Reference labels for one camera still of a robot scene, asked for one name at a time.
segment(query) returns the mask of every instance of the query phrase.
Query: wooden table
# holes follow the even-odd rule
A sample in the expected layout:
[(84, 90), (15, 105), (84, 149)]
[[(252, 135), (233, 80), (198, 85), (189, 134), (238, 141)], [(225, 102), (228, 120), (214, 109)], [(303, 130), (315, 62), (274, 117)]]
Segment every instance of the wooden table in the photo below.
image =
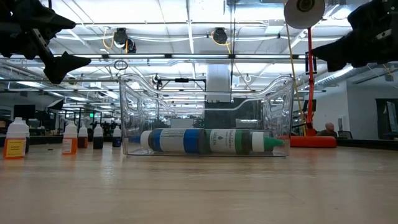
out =
[(0, 160), (0, 223), (398, 223), (398, 153), (126, 157), (110, 145)]

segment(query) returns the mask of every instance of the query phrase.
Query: red pole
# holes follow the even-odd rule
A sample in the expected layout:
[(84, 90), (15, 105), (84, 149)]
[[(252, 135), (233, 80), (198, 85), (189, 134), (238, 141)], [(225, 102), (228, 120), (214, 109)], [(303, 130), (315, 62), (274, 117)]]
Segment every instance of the red pole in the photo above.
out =
[(314, 91), (314, 80), (313, 80), (313, 64), (312, 64), (312, 35), (311, 35), (311, 27), (308, 28), (308, 66), (309, 66), (309, 81), (308, 84), (310, 86), (308, 93), (308, 115), (307, 120), (305, 122), (307, 126), (307, 135), (314, 136), (315, 130), (312, 126), (312, 100), (313, 100), (313, 91)]

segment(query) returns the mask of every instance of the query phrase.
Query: bottle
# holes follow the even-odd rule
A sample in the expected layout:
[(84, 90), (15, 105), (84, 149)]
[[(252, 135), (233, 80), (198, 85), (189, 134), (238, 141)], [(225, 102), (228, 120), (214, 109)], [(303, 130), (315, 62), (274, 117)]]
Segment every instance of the bottle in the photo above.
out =
[(206, 129), (206, 143), (213, 153), (246, 155), (252, 151), (248, 129)]
[(113, 130), (112, 147), (120, 147), (122, 144), (122, 133), (119, 126), (116, 126)]
[(79, 129), (79, 135), (77, 139), (77, 147), (79, 149), (86, 149), (88, 145), (88, 134), (87, 134), (87, 128), (82, 126)]
[(74, 155), (77, 152), (77, 127), (70, 122), (65, 128), (62, 139), (62, 154)]
[(187, 154), (205, 154), (204, 129), (155, 129), (144, 131), (140, 138), (142, 147), (150, 147), (155, 152), (182, 152)]
[(30, 133), (29, 133), (29, 126), (26, 124), (26, 121), (23, 121), (25, 125), (25, 134), (26, 134), (26, 145), (25, 145), (25, 154), (29, 152), (29, 145), (30, 145)]
[(21, 159), (25, 157), (26, 150), (26, 124), (22, 118), (15, 118), (7, 130), (4, 143), (3, 158)]
[(104, 132), (100, 125), (94, 129), (93, 149), (102, 149), (104, 147)]
[(283, 140), (271, 136), (272, 132), (253, 131), (251, 133), (253, 152), (272, 152), (275, 146), (284, 146)]

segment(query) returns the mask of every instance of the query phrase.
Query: transparent plastic bin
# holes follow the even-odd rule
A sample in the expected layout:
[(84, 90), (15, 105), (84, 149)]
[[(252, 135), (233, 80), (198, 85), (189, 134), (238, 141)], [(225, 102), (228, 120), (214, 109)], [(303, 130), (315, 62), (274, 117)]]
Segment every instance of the transparent plastic bin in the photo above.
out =
[[(256, 92), (163, 91), (135, 74), (121, 75), (119, 83), (126, 155), (289, 155), (291, 77), (279, 77)], [(212, 95), (228, 95), (231, 102), (207, 102)], [(201, 105), (177, 106), (182, 98)]]

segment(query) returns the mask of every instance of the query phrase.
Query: chair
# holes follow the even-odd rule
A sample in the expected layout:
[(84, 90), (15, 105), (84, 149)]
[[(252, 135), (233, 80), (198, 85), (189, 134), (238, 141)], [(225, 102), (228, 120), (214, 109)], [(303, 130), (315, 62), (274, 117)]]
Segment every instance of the chair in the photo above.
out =
[(341, 138), (352, 139), (351, 131), (338, 131), (338, 136)]

